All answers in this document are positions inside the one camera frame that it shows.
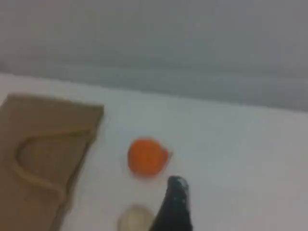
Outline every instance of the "gray wall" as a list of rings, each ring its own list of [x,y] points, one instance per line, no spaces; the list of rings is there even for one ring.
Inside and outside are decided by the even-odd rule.
[[[308,109],[306,0],[2,0],[0,68]]]

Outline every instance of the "black object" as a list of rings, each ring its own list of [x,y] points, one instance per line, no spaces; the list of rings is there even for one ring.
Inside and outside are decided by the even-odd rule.
[[[168,179],[168,188],[160,210],[149,231],[192,231],[189,187],[179,176]]]

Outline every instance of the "white table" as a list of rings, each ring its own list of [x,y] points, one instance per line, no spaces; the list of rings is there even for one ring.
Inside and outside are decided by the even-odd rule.
[[[195,231],[308,229],[308,114],[0,74],[0,101],[30,92],[103,103],[62,231],[115,231],[132,203],[157,212],[169,174],[191,187]],[[126,167],[130,142],[159,139],[174,152],[154,180]]]

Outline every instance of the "brown paper bag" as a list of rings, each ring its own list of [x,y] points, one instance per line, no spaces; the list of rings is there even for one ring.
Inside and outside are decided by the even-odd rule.
[[[9,95],[0,108],[0,231],[55,231],[102,106]]]

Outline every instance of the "orange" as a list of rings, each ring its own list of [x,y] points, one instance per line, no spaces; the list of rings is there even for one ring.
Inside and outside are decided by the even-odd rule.
[[[168,151],[158,141],[141,138],[130,145],[128,166],[138,176],[153,177],[164,168],[168,156]]]

